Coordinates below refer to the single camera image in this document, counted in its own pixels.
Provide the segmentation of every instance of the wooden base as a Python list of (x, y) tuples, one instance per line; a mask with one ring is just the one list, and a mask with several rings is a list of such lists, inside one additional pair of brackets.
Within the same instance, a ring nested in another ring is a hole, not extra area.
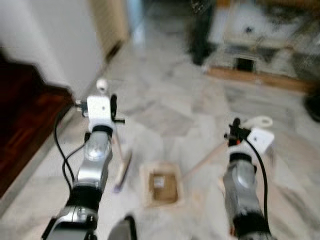
[(319, 83), (300, 80), (287, 76), (266, 73), (252, 73), (232, 70), (223, 67), (211, 67), (207, 74), (224, 80), (232, 80), (250, 84), (262, 84), (266, 86), (308, 93), (319, 86)]

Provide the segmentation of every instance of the marble floor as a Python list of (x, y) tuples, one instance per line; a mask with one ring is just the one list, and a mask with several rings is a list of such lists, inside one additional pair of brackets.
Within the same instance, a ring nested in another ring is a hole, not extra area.
[[(268, 211), (279, 240), (320, 239), (320, 125), (302, 106), (300, 93), (212, 78), (186, 53), (184, 3), (156, 1), (104, 73), (117, 93), (118, 127), (124, 149), (133, 151), (123, 189), (112, 192), (117, 154), (99, 208), (98, 239), (107, 239), (126, 214), (136, 219), (139, 240), (228, 240), (229, 226), (218, 180), (228, 160), (215, 156), (183, 183), (184, 204), (168, 209), (143, 206), (140, 166), (154, 161), (179, 165), (187, 173), (224, 139), (234, 117), (273, 118), (275, 143), (263, 160), (269, 169)], [(75, 113), (60, 133), (68, 153), (83, 142), (88, 120)], [(81, 164), (80, 151), (71, 160)], [(64, 206), (68, 190), (62, 159), (52, 145), (0, 220), (2, 240), (34, 240)], [(257, 174), (258, 189), (262, 179)]]

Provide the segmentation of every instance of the white knob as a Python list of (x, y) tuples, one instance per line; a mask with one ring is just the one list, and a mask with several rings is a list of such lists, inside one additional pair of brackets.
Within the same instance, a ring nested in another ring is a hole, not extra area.
[(106, 78), (99, 78), (97, 81), (96, 81), (96, 88), (98, 89), (98, 91), (101, 93), (101, 94), (106, 94), (107, 93), (107, 90), (108, 90), (108, 82), (107, 82), (107, 79)]

